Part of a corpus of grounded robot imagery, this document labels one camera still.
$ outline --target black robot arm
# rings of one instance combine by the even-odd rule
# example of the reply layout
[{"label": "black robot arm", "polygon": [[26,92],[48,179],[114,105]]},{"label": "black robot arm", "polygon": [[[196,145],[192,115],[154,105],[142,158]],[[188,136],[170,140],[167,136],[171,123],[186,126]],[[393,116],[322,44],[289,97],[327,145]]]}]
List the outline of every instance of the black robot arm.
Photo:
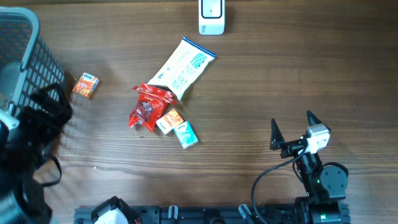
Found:
[{"label": "black robot arm", "polygon": [[348,208],[340,203],[346,198],[348,169],[337,162],[322,164],[318,151],[327,146],[331,129],[309,110],[307,118],[310,126],[306,133],[291,142],[285,142],[271,120],[270,149],[280,149],[281,158],[293,157],[293,169],[307,191],[307,197],[295,201],[299,223],[349,223]]},{"label": "black robot arm", "polygon": [[[56,92],[59,101],[50,92]],[[18,126],[10,131],[0,121],[0,223],[48,223],[52,217],[43,187],[59,180],[40,184],[33,174],[49,159],[61,172],[57,158],[44,148],[72,117],[72,108],[58,83],[33,92],[30,98],[39,107],[23,107],[17,115]]]}]

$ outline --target gray basket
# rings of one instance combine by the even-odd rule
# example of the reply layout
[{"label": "gray basket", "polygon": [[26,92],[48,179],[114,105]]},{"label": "gray basket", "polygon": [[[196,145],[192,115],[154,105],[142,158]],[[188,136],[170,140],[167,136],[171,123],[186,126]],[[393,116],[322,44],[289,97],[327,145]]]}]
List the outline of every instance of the gray basket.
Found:
[{"label": "gray basket", "polygon": [[[57,82],[65,91],[64,72],[39,32],[32,11],[0,7],[0,109],[11,116],[23,106],[41,109],[29,98],[37,88]],[[59,100],[54,91],[50,96]]]}]

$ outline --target snack package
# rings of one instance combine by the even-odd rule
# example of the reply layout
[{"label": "snack package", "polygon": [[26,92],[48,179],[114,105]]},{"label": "snack package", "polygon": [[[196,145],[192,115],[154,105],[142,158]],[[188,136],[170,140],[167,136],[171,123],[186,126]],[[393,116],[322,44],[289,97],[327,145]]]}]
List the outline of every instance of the snack package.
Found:
[{"label": "snack package", "polygon": [[173,99],[173,93],[148,84],[142,84],[141,87],[135,86],[132,90],[139,92],[139,98],[136,107],[130,114],[130,128],[135,124],[141,124],[149,131],[154,132],[156,121],[162,116],[167,104],[178,103]]},{"label": "snack package", "polygon": [[156,121],[157,126],[164,134],[168,134],[174,127],[184,122],[175,109]]},{"label": "snack package", "polygon": [[181,100],[216,54],[183,37],[180,45],[148,84],[168,87]]},{"label": "snack package", "polygon": [[89,99],[99,82],[100,80],[94,75],[83,73],[73,91]]},{"label": "snack package", "polygon": [[175,127],[174,132],[183,149],[187,149],[199,141],[188,121]]}]

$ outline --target red snack bag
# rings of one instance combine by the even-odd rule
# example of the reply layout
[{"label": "red snack bag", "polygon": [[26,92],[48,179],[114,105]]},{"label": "red snack bag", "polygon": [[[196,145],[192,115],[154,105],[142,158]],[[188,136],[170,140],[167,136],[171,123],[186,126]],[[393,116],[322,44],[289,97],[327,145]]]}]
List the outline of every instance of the red snack bag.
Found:
[{"label": "red snack bag", "polygon": [[139,92],[139,98],[136,107],[130,114],[130,128],[138,123],[154,132],[156,121],[162,116],[166,106],[169,103],[178,103],[174,99],[173,93],[148,84],[142,84],[141,87],[135,86],[132,90]]}]

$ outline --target wood grain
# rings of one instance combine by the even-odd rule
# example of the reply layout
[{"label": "wood grain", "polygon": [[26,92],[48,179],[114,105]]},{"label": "wood grain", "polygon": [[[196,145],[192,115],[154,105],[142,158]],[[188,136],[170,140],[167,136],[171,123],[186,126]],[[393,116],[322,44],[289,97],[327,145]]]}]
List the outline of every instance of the wood grain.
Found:
[{"label": "wood grain", "polygon": [[[62,223],[113,195],[130,205],[250,203],[257,175],[283,162],[269,150],[270,119],[294,140],[308,109],[333,130],[322,161],[350,170],[353,223],[398,220],[395,3],[229,2],[221,36],[198,33],[195,2],[29,8],[64,69],[101,80],[91,100],[72,95],[75,112],[57,150],[63,179],[45,191]],[[138,97],[130,88],[148,82],[183,36],[218,54],[174,107],[200,138],[188,150],[174,134],[127,127]],[[37,178],[54,175],[47,164]],[[290,166],[256,192],[260,203],[304,195]]]}]

